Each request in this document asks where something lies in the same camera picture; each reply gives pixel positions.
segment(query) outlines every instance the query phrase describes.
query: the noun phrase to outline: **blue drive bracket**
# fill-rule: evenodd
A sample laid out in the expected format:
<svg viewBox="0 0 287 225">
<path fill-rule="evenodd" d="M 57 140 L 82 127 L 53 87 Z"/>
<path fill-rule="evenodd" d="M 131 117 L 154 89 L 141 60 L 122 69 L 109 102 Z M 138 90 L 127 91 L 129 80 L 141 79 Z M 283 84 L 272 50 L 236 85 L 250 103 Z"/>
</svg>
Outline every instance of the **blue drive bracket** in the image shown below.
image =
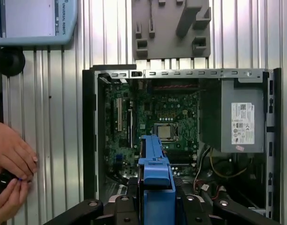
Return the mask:
<svg viewBox="0 0 287 225">
<path fill-rule="evenodd" d="M 65 45 L 77 21 L 77 0 L 0 0 L 0 46 Z"/>
<path fill-rule="evenodd" d="M 169 160 L 163 155 L 162 143 L 156 135 L 144 135 L 141 141 L 145 142 L 145 157 L 139 159 L 145 187 L 144 225 L 174 225 L 176 188 Z"/>
</svg>

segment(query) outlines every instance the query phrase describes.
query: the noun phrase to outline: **cpu socket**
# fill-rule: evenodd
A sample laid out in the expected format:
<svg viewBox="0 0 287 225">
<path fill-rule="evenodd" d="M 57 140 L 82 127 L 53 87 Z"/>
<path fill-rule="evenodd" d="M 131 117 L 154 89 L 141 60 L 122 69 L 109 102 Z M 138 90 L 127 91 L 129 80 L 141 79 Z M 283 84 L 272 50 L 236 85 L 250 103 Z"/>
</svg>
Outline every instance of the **cpu socket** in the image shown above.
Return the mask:
<svg viewBox="0 0 287 225">
<path fill-rule="evenodd" d="M 154 124 L 154 134 L 156 134 L 162 142 L 173 142 L 178 139 L 177 123 L 156 123 Z"/>
</svg>

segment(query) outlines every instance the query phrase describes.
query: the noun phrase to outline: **yellow wire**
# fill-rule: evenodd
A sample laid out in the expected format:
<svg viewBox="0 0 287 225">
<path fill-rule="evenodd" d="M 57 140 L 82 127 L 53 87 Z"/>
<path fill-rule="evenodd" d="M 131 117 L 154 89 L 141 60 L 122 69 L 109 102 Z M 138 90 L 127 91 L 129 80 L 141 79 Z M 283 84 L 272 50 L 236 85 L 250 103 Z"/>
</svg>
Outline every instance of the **yellow wire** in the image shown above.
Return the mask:
<svg viewBox="0 0 287 225">
<path fill-rule="evenodd" d="M 216 173 L 218 176 L 222 177 L 222 178 L 225 178 L 225 179 L 229 179 L 229 178 L 233 178 L 233 177 L 236 177 L 236 176 L 239 176 L 241 173 L 244 173 L 246 170 L 247 170 L 247 167 L 243 170 L 241 170 L 240 172 L 234 174 L 234 175 L 230 175 L 230 176 L 225 176 L 225 175 L 222 175 L 221 173 L 217 172 L 215 169 L 214 169 L 214 166 L 213 166 L 213 159 L 212 159 L 212 153 L 213 153 L 213 148 L 211 149 L 211 152 L 210 152 L 210 163 L 211 163 L 211 167 L 214 171 L 214 173 Z"/>
</svg>

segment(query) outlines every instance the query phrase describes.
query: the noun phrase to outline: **red wire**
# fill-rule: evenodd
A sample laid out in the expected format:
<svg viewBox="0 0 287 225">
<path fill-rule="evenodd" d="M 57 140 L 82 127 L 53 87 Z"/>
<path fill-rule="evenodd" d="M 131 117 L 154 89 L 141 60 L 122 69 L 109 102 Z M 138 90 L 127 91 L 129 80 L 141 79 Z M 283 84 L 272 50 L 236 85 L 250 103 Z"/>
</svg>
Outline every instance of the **red wire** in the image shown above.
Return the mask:
<svg viewBox="0 0 287 225">
<path fill-rule="evenodd" d="M 200 183 L 204 183 L 202 180 L 198 180 L 197 182 L 195 182 L 195 186 L 193 187 L 194 188 L 194 190 L 195 190 L 195 188 L 196 188 L 196 186 L 197 186 L 197 184 L 200 184 Z"/>
<path fill-rule="evenodd" d="M 216 196 L 215 196 L 214 198 L 212 198 L 212 200 L 215 200 L 216 198 L 218 198 L 218 196 L 219 196 L 219 190 L 218 190 L 218 188 L 219 188 L 219 186 L 217 186 L 217 194 L 216 194 Z"/>
</svg>

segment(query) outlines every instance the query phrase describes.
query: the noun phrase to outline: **black mount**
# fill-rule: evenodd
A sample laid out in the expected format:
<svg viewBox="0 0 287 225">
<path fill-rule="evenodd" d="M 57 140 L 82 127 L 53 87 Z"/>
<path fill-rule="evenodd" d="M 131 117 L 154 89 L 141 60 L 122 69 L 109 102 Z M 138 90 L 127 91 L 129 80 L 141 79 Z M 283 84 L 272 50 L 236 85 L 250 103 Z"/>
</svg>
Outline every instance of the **black mount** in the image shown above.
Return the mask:
<svg viewBox="0 0 287 225">
<path fill-rule="evenodd" d="M 15 47 L 0 48 L 0 72 L 6 76 L 20 74 L 25 67 L 22 49 Z"/>
<path fill-rule="evenodd" d="M 115 195 L 103 206 L 99 200 L 85 200 L 44 225 L 140 225 L 141 203 L 137 178 L 130 178 L 126 195 Z M 195 195 L 186 195 L 182 184 L 176 186 L 175 225 L 280 225 L 234 202 L 220 198 L 212 209 Z"/>
</svg>

